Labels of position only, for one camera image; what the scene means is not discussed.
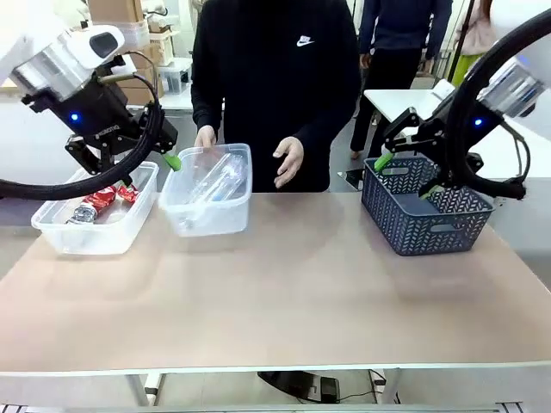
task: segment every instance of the dark pants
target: dark pants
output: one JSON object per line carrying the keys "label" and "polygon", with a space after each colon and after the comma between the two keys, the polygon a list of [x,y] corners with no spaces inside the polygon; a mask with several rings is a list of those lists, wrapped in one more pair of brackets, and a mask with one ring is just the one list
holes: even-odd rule
{"label": "dark pants", "polygon": [[[363,89],[410,89],[419,67],[421,52],[421,49],[375,50]],[[363,151],[374,111],[373,103],[362,94],[360,112],[350,143],[352,151]],[[383,116],[375,131],[368,157],[381,155],[381,147],[385,143],[383,135],[388,125],[388,120]]]}

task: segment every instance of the blue jacket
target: blue jacket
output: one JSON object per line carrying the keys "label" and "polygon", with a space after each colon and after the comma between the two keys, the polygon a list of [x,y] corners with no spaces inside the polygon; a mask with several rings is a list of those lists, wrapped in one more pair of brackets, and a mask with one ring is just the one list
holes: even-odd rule
{"label": "blue jacket", "polygon": [[[368,53],[371,48],[417,49],[426,46],[426,58],[434,58],[446,34],[451,4],[452,0],[365,0],[360,53]],[[432,27],[431,15],[434,15]],[[372,44],[374,30],[375,43]]]}

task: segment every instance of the cardboard box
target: cardboard box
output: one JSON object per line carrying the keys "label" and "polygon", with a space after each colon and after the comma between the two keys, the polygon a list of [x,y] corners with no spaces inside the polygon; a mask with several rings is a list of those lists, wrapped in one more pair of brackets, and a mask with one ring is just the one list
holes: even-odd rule
{"label": "cardboard box", "polygon": [[[149,66],[147,69],[138,69],[136,74],[145,77],[146,80],[149,80],[153,84],[153,67]],[[162,83],[161,75],[157,71],[157,81],[159,84]],[[123,89],[147,89],[145,83],[139,79],[123,80],[122,82],[117,83],[120,88]]]}
{"label": "cardboard box", "polygon": [[[122,89],[128,98],[129,105],[145,106],[152,100],[152,93],[149,89]],[[164,96],[163,84],[158,84],[159,99]]]}
{"label": "cardboard box", "polygon": [[88,0],[93,22],[135,23],[144,20],[140,0]]}
{"label": "cardboard box", "polygon": [[[155,65],[158,65],[161,61],[161,48],[159,45],[149,45],[139,49],[139,52],[144,53]],[[137,54],[131,54],[130,57],[136,66],[136,69],[147,69],[151,64],[141,56]]]}

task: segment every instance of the basket handle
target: basket handle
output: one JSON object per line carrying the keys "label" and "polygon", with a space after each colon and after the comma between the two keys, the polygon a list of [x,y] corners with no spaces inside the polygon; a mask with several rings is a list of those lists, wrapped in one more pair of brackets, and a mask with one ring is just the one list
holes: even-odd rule
{"label": "basket handle", "polygon": [[437,225],[433,225],[429,229],[429,231],[437,234],[443,234],[443,233],[451,234],[453,232],[461,231],[464,226],[463,224],[464,224],[463,221],[456,221],[453,224],[437,224]]}
{"label": "basket handle", "polygon": [[407,175],[409,173],[410,169],[407,167],[392,167],[392,168],[385,168],[381,171],[381,175],[383,176],[400,176],[400,175]]}

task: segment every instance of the plastic bin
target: plastic bin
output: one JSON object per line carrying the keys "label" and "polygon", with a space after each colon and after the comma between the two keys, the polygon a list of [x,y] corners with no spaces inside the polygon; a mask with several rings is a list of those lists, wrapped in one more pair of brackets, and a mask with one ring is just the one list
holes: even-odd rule
{"label": "plastic bin", "polygon": [[[187,199],[197,183],[226,153],[244,157],[248,176],[229,200],[202,205],[188,204]],[[251,148],[244,144],[220,145],[213,149],[190,148],[180,152],[182,168],[169,173],[158,205],[166,214],[174,232],[180,237],[232,234],[244,231],[249,223],[249,201],[252,193]],[[189,221],[198,211],[201,218]]]}
{"label": "plastic bin", "polygon": [[186,90],[189,82],[191,62],[192,59],[174,58],[174,61],[170,65],[158,67],[158,72],[163,79],[164,93],[166,95],[180,95]]}
{"label": "plastic bin", "polygon": [[166,31],[164,33],[151,33],[150,42],[153,45],[158,45],[161,52],[161,61],[159,65],[166,66],[174,60],[174,47],[172,45],[172,36],[179,32]]}
{"label": "plastic bin", "polygon": [[425,157],[395,158],[381,172],[376,159],[365,161],[362,203],[383,235],[401,256],[424,256],[473,248],[494,208],[470,188],[418,197],[423,184],[436,177]]}
{"label": "plastic bin", "polygon": [[94,22],[94,25],[108,25],[118,28],[124,36],[124,48],[127,50],[140,49],[150,43],[149,26],[145,20],[136,23]]}
{"label": "plastic bin", "polygon": [[[132,246],[155,203],[158,166],[143,162],[130,176],[140,191],[133,206],[116,200],[93,225],[68,225],[67,220],[82,198],[46,202],[32,217],[32,226],[42,231],[60,254],[108,256],[124,254]],[[79,170],[68,182],[90,177]]]}

